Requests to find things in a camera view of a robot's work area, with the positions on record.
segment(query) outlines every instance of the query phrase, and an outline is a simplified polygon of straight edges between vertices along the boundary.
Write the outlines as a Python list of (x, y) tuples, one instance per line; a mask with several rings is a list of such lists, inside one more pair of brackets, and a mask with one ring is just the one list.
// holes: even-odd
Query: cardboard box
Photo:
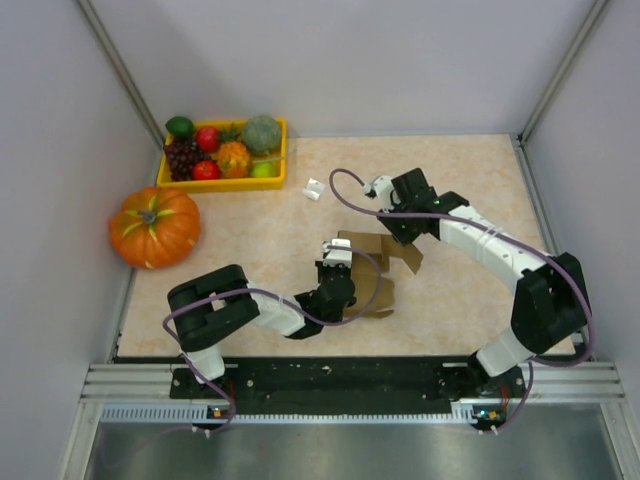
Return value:
[[(359, 233), (341, 230), (338, 238), (351, 240), (351, 246), (359, 248), (373, 257), (380, 271), (389, 271), (389, 257), (401, 258), (415, 274), (422, 263), (422, 253), (414, 245), (402, 246), (391, 235), (379, 233)], [(357, 302), (345, 310), (345, 318), (358, 313), (369, 301), (376, 288), (376, 271), (373, 265), (361, 255), (354, 254), (351, 264), (351, 279), (356, 286)], [(390, 308), (394, 303), (394, 283), (390, 278), (382, 277), (380, 293), (376, 302), (364, 316), (370, 318), (385, 318), (393, 313)]]

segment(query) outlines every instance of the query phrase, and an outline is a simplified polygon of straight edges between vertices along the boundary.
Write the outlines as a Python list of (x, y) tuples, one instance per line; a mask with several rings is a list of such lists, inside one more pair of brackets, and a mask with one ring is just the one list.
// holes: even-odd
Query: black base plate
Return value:
[[(391, 415), (449, 413), (438, 380), (464, 367), (443, 363), (462, 357), (255, 357), (225, 358), (224, 377), (215, 383), (232, 394), (239, 413), (305, 415)], [(187, 368), (174, 371), (170, 397), (217, 398)], [(508, 390), (519, 396), (519, 369)]]

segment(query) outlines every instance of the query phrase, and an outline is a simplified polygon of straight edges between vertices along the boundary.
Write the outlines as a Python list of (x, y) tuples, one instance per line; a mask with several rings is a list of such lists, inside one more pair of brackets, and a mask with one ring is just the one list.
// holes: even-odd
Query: grapes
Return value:
[(202, 160), (209, 159), (199, 147), (194, 137), (186, 140), (174, 139), (170, 145), (163, 147), (169, 162), (172, 182), (188, 182), (193, 180), (193, 167)]

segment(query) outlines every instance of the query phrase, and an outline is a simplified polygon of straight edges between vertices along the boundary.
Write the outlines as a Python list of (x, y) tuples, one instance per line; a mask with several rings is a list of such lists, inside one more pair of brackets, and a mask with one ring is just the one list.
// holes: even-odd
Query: silver panel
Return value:
[(621, 479), (600, 409), (530, 407), (510, 431), (415, 425), (243, 425), (171, 432), (114, 470), (166, 425), (101, 425), (85, 480)]
[(624, 478), (640, 478), (638, 434), (629, 405), (603, 404), (602, 414)]
[(58, 475), (60, 480), (75, 480), (84, 476), (101, 414), (102, 405), (95, 403), (78, 405), (71, 437)]

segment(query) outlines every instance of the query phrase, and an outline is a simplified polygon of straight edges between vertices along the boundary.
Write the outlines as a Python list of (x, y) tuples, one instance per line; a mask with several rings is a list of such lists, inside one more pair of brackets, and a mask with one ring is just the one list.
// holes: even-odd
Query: fruit tray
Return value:
[[(229, 120), (219, 122), (196, 122), (196, 130), (212, 126), (218, 130), (228, 130), (231, 126), (242, 130), (244, 124), (248, 119), (242, 120)], [(233, 178), (233, 179), (219, 179), (219, 180), (192, 180), (186, 182), (173, 182), (171, 181), (171, 172), (169, 170), (169, 163), (167, 156), (162, 154), (162, 161), (160, 163), (160, 171), (156, 183), (159, 187), (178, 187), (188, 193), (205, 193), (205, 192), (241, 192), (247, 190), (276, 190), (282, 188), (284, 179), (287, 174), (287, 121), (283, 118), (276, 118), (276, 121), (282, 129), (282, 140), (280, 142), (280, 149), (272, 152), (267, 157), (257, 157), (252, 155), (252, 160), (261, 160), (269, 157), (277, 157), (278, 160), (274, 160), (273, 164), (276, 166), (278, 175), (275, 177), (266, 178)], [(167, 134), (165, 145), (170, 145), (173, 142), (173, 135)], [(216, 159), (216, 154), (211, 155), (212, 159)]]

